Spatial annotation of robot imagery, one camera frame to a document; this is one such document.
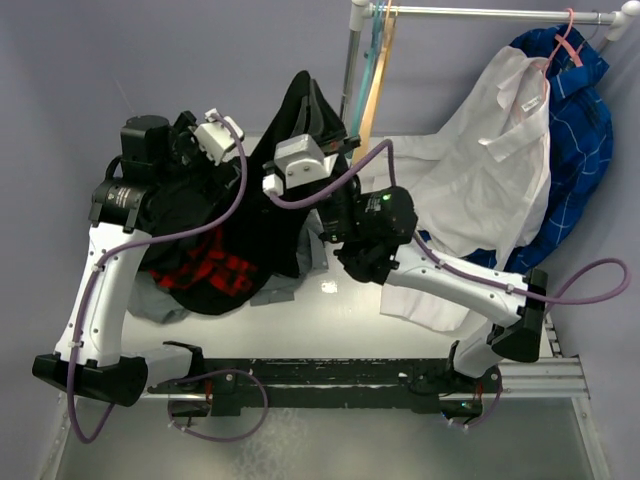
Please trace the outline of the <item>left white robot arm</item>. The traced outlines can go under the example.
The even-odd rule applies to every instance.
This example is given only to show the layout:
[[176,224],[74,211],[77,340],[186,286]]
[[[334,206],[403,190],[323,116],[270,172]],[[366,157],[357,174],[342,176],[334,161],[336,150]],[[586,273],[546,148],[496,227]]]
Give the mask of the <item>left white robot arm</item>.
[[124,317],[143,266],[187,250],[211,229],[216,205],[207,176],[224,155],[213,121],[190,111],[128,119],[121,153],[94,190],[89,245],[80,288],[63,334],[50,354],[35,357],[33,375],[65,392],[129,407],[150,387],[172,381],[184,392],[202,387],[201,348],[175,341],[142,353],[122,348]]

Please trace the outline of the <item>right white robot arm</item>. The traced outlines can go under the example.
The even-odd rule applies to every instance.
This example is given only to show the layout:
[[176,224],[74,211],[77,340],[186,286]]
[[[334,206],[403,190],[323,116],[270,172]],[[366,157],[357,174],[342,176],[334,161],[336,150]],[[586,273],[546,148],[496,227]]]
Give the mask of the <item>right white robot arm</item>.
[[351,278],[362,283],[404,287],[461,305],[485,317],[471,336],[452,344],[446,383],[467,391],[504,360],[539,359],[547,282],[544,272],[527,276],[496,271],[435,253],[416,231],[418,217],[410,193],[397,184],[364,193],[357,168],[339,151],[325,153],[302,132],[280,143],[274,157],[284,178],[277,199],[286,209],[317,209],[335,256]]

